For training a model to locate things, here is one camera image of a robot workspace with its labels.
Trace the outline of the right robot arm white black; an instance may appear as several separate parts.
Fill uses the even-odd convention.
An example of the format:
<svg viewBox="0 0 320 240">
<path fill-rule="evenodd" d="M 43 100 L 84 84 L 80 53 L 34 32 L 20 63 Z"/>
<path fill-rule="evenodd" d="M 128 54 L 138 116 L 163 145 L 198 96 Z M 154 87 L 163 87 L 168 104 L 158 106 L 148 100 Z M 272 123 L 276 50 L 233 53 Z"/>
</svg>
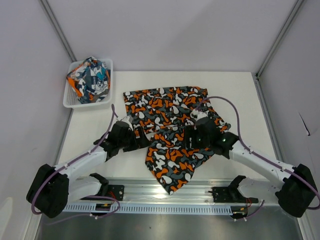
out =
<svg viewBox="0 0 320 240">
<path fill-rule="evenodd" d="M 219 156 L 243 164 L 265 177 L 270 183 L 254 183 L 243 177 L 237 183 L 237 190 L 244 196 L 246 187 L 261 193 L 260 199 L 276 199 L 279 206 L 289 215 L 300 218 L 314 198 L 320 196 L 311 170 L 303 165 L 293 166 L 276 159 L 268 159 L 245 145 L 239 134 L 221 132 L 208 117 L 198 119 L 194 126 L 184 131 L 184 145 L 187 149 L 209 148 Z"/>
</svg>

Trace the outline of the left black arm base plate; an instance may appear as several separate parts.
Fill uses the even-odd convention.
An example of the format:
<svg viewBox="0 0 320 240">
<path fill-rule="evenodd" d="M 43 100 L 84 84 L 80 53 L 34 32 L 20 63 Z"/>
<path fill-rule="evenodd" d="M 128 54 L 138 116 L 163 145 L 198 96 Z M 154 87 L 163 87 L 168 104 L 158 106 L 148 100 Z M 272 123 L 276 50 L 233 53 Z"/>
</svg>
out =
<svg viewBox="0 0 320 240">
<path fill-rule="evenodd" d="M 97 194 L 90 195 L 81 198 L 80 200 L 109 200 L 110 198 L 116 199 L 118 201 L 122 201 L 124 198 L 125 186 L 124 185 L 102 185 Z"/>
</svg>

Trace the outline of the orange black camo shorts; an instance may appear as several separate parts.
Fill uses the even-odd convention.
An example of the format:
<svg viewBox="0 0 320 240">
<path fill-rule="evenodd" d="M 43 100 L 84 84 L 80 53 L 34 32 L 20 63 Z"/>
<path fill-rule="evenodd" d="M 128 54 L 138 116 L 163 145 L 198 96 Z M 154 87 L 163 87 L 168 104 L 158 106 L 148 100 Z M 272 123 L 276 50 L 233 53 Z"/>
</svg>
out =
<svg viewBox="0 0 320 240">
<path fill-rule="evenodd" d="M 196 168 L 209 160 L 214 152 L 210 148 L 184 147 L 184 133 L 196 120 L 193 110 L 204 112 L 213 120 L 220 132 L 231 125 L 214 110 L 206 88 L 198 86 L 172 86 L 123 93 L 126 114 L 132 117 L 135 134 L 142 129 L 153 134 L 146 151 L 145 165 L 164 190 L 172 195 L 186 185 Z"/>
</svg>

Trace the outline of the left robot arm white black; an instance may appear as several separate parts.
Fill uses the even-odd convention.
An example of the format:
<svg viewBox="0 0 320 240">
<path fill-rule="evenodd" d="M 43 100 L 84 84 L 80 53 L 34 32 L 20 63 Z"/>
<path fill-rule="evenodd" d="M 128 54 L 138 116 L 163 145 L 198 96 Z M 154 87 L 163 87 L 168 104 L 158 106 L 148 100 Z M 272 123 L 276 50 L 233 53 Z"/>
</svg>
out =
<svg viewBox="0 0 320 240">
<path fill-rule="evenodd" d="M 150 144 L 141 127 L 134 132 L 130 122 L 117 121 L 93 143 L 91 149 L 68 162 L 55 166 L 44 164 L 38 169 L 26 195 L 32 213 L 55 218 L 67 204 L 78 200 L 106 197 L 112 201 L 108 195 L 109 181 L 105 177 L 98 173 L 82 177 L 83 174 L 107 162 L 119 151 L 131 152 Z"/>
</svg>

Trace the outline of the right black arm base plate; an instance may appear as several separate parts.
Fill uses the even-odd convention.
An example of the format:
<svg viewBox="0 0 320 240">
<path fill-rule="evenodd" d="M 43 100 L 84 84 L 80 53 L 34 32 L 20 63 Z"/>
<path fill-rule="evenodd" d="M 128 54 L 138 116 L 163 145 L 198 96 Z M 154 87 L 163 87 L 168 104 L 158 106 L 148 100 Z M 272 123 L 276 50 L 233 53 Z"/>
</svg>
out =
<svg viewBox="0 0 320 240">
<path fill-rule="evenodd" d="M 214 186 L 208 192 L 212 195 L 214 203 L 253 203 L 257 204 L 259 200 L 254 197 L 244 197 L 238 190 L 242 180 L 247 177 L 238 175 L 228 186 Z"/>
</svg>

